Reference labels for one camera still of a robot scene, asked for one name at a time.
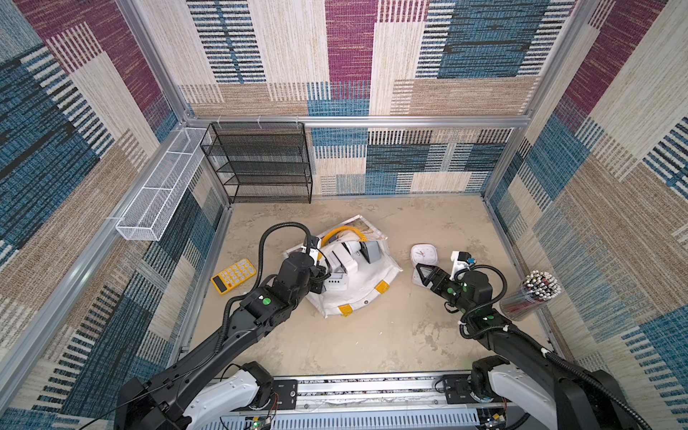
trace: patterned wall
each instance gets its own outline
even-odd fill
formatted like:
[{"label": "patterned wall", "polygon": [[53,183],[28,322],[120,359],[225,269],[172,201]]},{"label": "patterned wall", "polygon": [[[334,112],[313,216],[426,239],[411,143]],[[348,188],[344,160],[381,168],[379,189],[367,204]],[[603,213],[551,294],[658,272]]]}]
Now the patterned wall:
[{"label": "patterned wall", "polygon": [[[189,109],[209,117],[522,114],[573,4],[142,0],[138,5]],[[502,131],[485,137],[490,133],[310,130],[313,193],[481,191],[506,139]]]},{"label": "patterned wall", "polygon": [[[176,118],[112,0],[0,0],[0,46],[2,358]],[[219,219],[210,178],[161,241],[117,242],[0,428],[77,428],[166,367]]]},{"label": "patterned wall", "polygon": [[602,0],[491,204],[569,352],[688,428],[688,2]]},{"label": "patterned wall", "polygon": [[114,0],[0,0],[0,358],[175,117]]},{"label": "patterned wall", "polygon": [[306,130],[313,194],[478,193],[511,129]]},{"label": "patterned wall", "polygon": [[160,241],[118,239],[0,428],[79,428],[130,378],[167,367],[222,214],[211,174],[199,167]]},{"label": "patterned wall", "polygon": [[206,117],[521,114],[573,5],[139,2],[173,80]]}]

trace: crumpled white bag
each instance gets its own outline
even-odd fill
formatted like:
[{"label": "crumpled white bag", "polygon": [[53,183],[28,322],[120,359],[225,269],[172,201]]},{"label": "crumpled white bag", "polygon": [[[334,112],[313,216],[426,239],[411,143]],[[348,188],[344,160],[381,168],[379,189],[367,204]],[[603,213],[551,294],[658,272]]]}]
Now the crumpled white bag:
[{"label": "crumpled white bag", "polygon": [[[361,309],[384,294],[396,275],[402,271],[389,253],[387,236],[370,224],[364,217],[357,215],[347,221],[322,232],[319,237],[325,236],[339,226],[353,226],[359,229],[368,241],[377,241],[380,246],[380,259],[369,264],[360,252],[354,252],[352,257],[358,264],[356,273],[349,275],[349,283],[345,290],[326,290],[322,294],[309,292],[306,298],[320,313],[327,318],[330,315],[349,316],[353,311]],[[338,238],[332,238],[330,242],[321,248],[324,254],[328,254],[334,245],[345,241],[358,241],[360,238],[352,231],[341,233]],[[300,248],[295,246],[285,252]]]}]

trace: black cable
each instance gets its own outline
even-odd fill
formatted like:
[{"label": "black cable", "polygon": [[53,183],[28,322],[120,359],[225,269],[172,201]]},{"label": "black cable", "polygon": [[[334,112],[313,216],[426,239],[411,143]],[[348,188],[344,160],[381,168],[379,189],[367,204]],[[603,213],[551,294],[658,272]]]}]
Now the black cable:
[{"label": "black cable", "polygon": [[325,259],[325,264],[327,264],[327,271],[329,273],[332,273],[332,266],[330,265],[330,260],[327,259],[327,255],[323,251],[320,250],[320,248],[316,248],[319,253],[323,255],[323,258]]},{"label": "black cable", "polygon": [[114,412],[114,411],[116,411],[117,409],[121,408],[122,406],[126,406],[126,405],[128,405],[129,403],[131,403],[131,402],[135,402],[135,401],[137,401],[137,400],[139,400],[139,399],[141,399],[141,398],[144,398],[145,396],[148,396],[149,394],[155,393],[157,390],[163,389],[163,388],[167,387],[169,384],[173,383],[173,382],[176,381],[177,379],[184,378],[186,375],[190,374],[191,372],[195,371],[196,369],[198,369],[198,368],[200,368],[200,367],[202,367],[202,366],[205,366],[205,364],[207,364],[207,362],[209,362],[210,359],[211,359],[212,357],[213,357],[212,354],[209,355],[209,356],[207,356],[206,359],[203,360],[203,362],[202,362],[201,364],[199,364],[198,366],[196,366],[196,367],[194,367],[193,369],[189,370],[188,372],[186,372],[186,373],[184,373],[184,374],[182,374],[182,375],[177,376],[176,378],[174,378],[174,379],[172,379],[171,381],[169,381],[167,384],[160,385],[158,388],[154,388],[154,389],[152,389],[152,390],[150,390],[150,391],[146,391],[145,393],[140,394],[139,396],[136,396],[135,398],[132,398],[131,400],[127,400],[127,401],[124,402],[124,403],[120,403],[119,405],[115,406],[114,408],[110,409],[109,411],[107,411],[107,412],[105,412],[105,413],[99,415],[98,417],[95,417],[93,420],[90,420],[89,422],[87,422],[87,423],[84,424],[83,426],[79,427],[78,430],[83,430],[83,429],[85,429],[86,427],[88,427],[89,425],[93,424],[95,421],[98,421],[98,420],[100,420],[100,419],[102,419],[102,418],[108,416],[109,414],[111,414],[112,412]]},{"label": "black cable", "polygon": [[222,375],[219,376],[220,382],[222,382],[222,379],[224,378],[224,374],[227,372],[227,370],[229,369],[230,366],[237,366],[237,368],[239,370],[243,369],[243,367],[239,366],[237,363],[229,363],[227,365],[227,367],[225,367],[224,370],[222,371]]},{"label": "black cable", "polygon": [[438,393],[440,393],[440,394],[444,394],[445,392],[447,392],[447,389],[444,389],[444,388],[443,388],[442,391],[440,391],[440,390],[437,388],[437,384],[439,384],[439,383],[441,383],[441,382],[442,382],[442,380],[439,379],[437,382],[435,382],[434,387],[435,387],[435,391],[436,391],[436,392],[438,392]]},{"label": "black cable", "polygon": [[530,414],[529,414],[528,412],[526,412],[526,413],[524,413],[523,415],[521,415],[521,418],[519,418],[518,420],[516,420],[516,422],[514,422],[512,425],[507,426],[504,430],[516,430],[516,429],[518,429],[519,427],[521,427],[521,425],[522,425],[525,421],[528,421],[529,418],[530,418]]},{"label": "black cable", "polygon": [[313,280],[314,282],[322,282],[322,281],[325,281],[327,278],[332,276],[332,266],[330,265],[330,260],[328,260],[327,256],[325,256],[325,253],[323,251],[321,251],[320,248],[316,248],[316,249],[318,250],[319,253],[321,253],[323,255],[323,258],[325,259],[325,263],[327,264],[327,272],[323,276],[313,277],[313,278],[311,278],[311,280]]},{"label": "black cable", "polygon": [[[260,238],[260,242],[258,243],[258,266],[256,267],[256,280],[253,284],[253,287],[251,288],[251,291],[258,288],[263,277],[263,251],[265,247],[265,240],[268,238],[270,233],[284,227],[297,227],[303,230],[303,232],[305,232],[305,253],[307,255],[310,254],[310,230],[308,230],[308,227],[304,226],[300,222],[281,222],[268,228],[267,230],[265,230],[265,232]],[[242,300],[245,296],[246,295],[237,297],[241,297],[239,300]],[[227,339],[227,331],[229,330],[229,318],[231,315],[230,311],[232,308],[232,303],[227,302],[227,305],[225,305],[224,307],[224,313],[222,315],[222,325],[219,327],[219,335],[217,337],[217,343],[215,344],[213,354],[217,354],[222,349],[222,345],[224,344],[225,339]]]},{"label": "black cable", "polygon": [[496,273],[499,278],[502,280],[502,291],[497,294],[497,296],[494,299],[491,299],[490,301],[486,301],[482,305],[477,305],[473,306],[471,309],[468,309],[462,316],[461,316],[461,322],[466,323],[466,319],[468,318],[469,315],[477,312],[478,310],[481,310],[482,308],[487,308],[488,306],[492,306],[498,301],[502,300],[502,297],[506,294],[506,278],[504,277],[504,274],[499,271],[496,267],[489,266],[487,264],[476,264],[475,266],[472,266],[470,268],[465,268],[463,270],[459,270],[454,274],[454,279],[456,279],[456,275],[460,275],[464,272],[468,272],[470,270],[477,270],[477,269],[488,269],[492,270],[494,273]]},{"label": "black cable", "polygon": [[445,301],[445,302],[444,302],[444,310],[446,310],[446,311],[449,312],[450,314],[455,314],[456,312],[459,312],[459,311],[461,310],[461,309],[459,309],[459,308],[456,308],[456,309],[453,309],[453,310],[452,310],[452,309],[449,309],[449,308],[447,307],[447,305],[450,305],[450,306],[451,306],[451,303],[449,303],[448,301]]},{"label": "black cable", "polygon": [[[479,330],[478,332],[474,333],[472,336],[465,334],[463,332],[463,328],[460,329],[461,331],[461,336],[467,339],[473,339],[482,336],[483,334],[487,332],[492,332],[495,330],[503,330],[504,327],[507,327],[505,325],[498,326],[498,325],[493,325],[491,327],[485,327],[482,330]],[[513,327],[512,325],[509,325],[507,328],[507,331],[511,334],[515,334],[517,336],[520,336],[521,338],[525,339],[530,343],[538,352],[541,352],[543,349],[543,346],[540,345],[535,339],[530,337],[527,333],[522,332],[521,330],[518,330],[516,327]],[[625,413],[627,413],[631,418],[635,420],[635,422],[640,425],[640,427],[644,430],[652,430],[650,425],[643,419],[643,417],[640,416],[638,412],[636,412],[633,408],[631,408],[626,402],[623,400],[617,398],[614,393],[612,393],[610,390],[604,387],[601,383],[597,382],[593,377],[587,375],[580,369],[572,366],[569,362],[566,360],[562,359],[561,357],[557,356],[556,354],[553,354],[552,352],[547,352],[544,354],[545,358],[550,361],[551,363],[554,363],[555,365],[559,366],[560,368],[572,373],[574,376],[577,378],[581,379],[583,382],[587,383],[591,387],[595,388],[597,391],[602,393],[605,397],[607,397],[611,402],[616,403],[617,406],[619,406],[621,409],[624,410]]]},{"label": "black cable", "polygon": [[611,400],[613,403],[616,403],[616,405],[623,409],[624,412],[627,413],[631,418],[633,418],[642,429],[652,430],[647,421],[645,421],[638,412],[631,408],[626,402],[616,397],[614,393],[608,390],[601,383],[597,382],[593,377],[587,375],[580,369],[577,369],[576,367],[572,366],[570,363],[567,363],[564,359],[557,356],[556,354],[553,354],[552,352],[547,352],[545,354],[545,358],[547,358],[550,362],[554,363],[560,368],[568,370],[569,372],[580,378],[583,382],[587,383],[588,385],[602,393],[606,398]]}]

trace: gray plastic part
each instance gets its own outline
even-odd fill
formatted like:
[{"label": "gray plastic part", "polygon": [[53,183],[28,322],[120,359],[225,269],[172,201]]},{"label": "gray plastic part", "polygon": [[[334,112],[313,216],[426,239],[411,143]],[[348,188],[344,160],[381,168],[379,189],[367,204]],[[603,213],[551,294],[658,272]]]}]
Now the gray plastic part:
[{"label": "gray plastic part", "polygon": [[365,244],[366,249],[368,249],[368,258],[370,258],[369,263],[374,263],[383,257],[378,242],[361,242],[361,245],[363,244]]},{"label": "gray plastic part", "polygon": [[513,401],[551,430],[557,430],[557,406],[549,394],[513,364],[489,372],[490,386],[497,395]]}]

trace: white wire basket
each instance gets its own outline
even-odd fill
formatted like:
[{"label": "white wire basket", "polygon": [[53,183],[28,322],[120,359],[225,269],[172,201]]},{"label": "white wire basket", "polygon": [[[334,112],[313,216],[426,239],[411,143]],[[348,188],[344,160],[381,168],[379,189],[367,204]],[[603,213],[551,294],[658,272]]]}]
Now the white wire basket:
[{"label": "white wire basket", "polygon": [[206,129],[185,128],[162,156],[117,223],[126,240],[159,241],[203,160]]}]

